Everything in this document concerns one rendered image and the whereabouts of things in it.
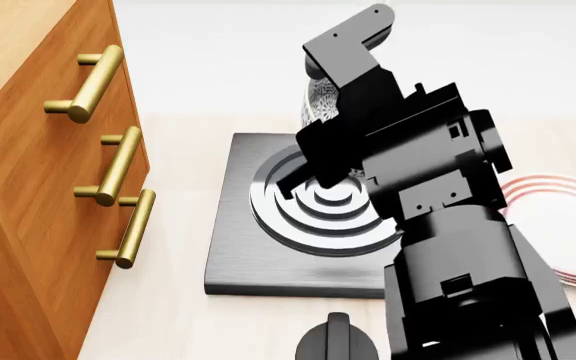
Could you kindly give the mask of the black stove knob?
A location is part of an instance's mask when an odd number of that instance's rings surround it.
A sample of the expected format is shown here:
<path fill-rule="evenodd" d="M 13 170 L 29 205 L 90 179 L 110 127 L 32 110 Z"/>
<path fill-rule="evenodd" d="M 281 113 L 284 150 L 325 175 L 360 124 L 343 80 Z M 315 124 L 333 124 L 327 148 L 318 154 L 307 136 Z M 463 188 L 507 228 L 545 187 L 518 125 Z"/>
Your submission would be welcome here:
<path fill-rule="evenodd" d="M 371 338 L 350 323 L 346 313 L 332 312 L 299 341 L 295 360 L 379 360 Z"/>

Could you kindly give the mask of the white plate with red rings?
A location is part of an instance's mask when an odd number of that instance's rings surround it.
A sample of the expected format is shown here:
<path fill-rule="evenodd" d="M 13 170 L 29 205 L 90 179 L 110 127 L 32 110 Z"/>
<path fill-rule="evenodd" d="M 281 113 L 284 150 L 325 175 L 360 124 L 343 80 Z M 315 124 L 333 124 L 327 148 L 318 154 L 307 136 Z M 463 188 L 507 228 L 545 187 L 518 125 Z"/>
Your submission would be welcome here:
<path fill-rule="evenodd" d="M 576 287 L 576 178 L 526 174 L 502 181 L 510 224 L 553 269 L 559 280 Z"/>

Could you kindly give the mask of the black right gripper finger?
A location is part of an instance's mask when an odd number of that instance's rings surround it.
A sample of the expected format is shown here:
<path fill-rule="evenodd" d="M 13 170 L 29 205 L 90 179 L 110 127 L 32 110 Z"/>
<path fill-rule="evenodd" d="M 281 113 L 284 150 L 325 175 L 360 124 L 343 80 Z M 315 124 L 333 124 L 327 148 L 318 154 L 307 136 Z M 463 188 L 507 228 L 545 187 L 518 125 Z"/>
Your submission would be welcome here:
<path fill-rule="evenodd" d="M 312 177 L 329 189 L 354 170 L 363 171 L 363 134 L 344 116 L 325 122 L 318 119 L 302 128 L 295 139 L 306 162 L 277 182 L 285 200 L 291 200 L 293 189 Z"/>
<path fill-rule="evenodd" d="M 341 88 L 378 66 L 370 50 L 389 36 L 395 14 L 384 4 L 374 4 L 306 42 L 306 74 L 326 78 Z"/>

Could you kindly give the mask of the wooden cabinet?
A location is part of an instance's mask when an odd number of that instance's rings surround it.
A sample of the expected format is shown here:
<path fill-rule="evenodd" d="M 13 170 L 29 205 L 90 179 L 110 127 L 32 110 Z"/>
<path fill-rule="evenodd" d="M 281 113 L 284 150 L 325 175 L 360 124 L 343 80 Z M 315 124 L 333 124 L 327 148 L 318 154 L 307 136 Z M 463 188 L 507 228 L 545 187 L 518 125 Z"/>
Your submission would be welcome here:
<path fill-rule="evenodd" d="M 73 100 L 93 69 L 82 53 L 123 44 L 113 0 L 0 0 L 0 360 L 76 360 L 149 173 L 143 139 L 117 200 L 74 197 L 101 185 L 117 146 L 140 128 L 124 59 L 88 122 L 44 113 Z"/>

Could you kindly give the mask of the dark square metal stove plate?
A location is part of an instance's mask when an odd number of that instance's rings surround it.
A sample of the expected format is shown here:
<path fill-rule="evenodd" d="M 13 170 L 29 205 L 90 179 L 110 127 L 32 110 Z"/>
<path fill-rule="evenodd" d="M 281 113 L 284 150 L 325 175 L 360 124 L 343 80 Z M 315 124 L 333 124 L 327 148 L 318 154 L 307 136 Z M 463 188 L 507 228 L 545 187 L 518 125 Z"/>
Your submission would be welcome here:
<path fill-rule="evenodd" d="M 291 134 L 234 134 L 204 275 L 210 295 L 381 299 L 391 245 L 353 257 L 322 257 L 289 248 L 254 218 L 249 188 L 270 156 L 296 145 Z"/>

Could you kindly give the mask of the round ringed stove burner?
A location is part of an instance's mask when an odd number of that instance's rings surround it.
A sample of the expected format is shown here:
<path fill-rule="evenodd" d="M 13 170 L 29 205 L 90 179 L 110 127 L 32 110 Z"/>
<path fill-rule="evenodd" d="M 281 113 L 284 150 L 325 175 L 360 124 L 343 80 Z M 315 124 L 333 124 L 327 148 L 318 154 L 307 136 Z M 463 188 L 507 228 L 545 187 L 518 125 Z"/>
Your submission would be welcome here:
<path fill-rule="evenodd" d="M 308 179 L 287 200 L 279 179 L 305 163 L 295 145 L 270 156 L 258 168 L 249 188 L 255 220 L 273 239 L 307 254 L 353 257 L 369 254 L 399 239 L 393 219 L 381 219 L 362 182 L 348 177 L 333 188 Z"/>

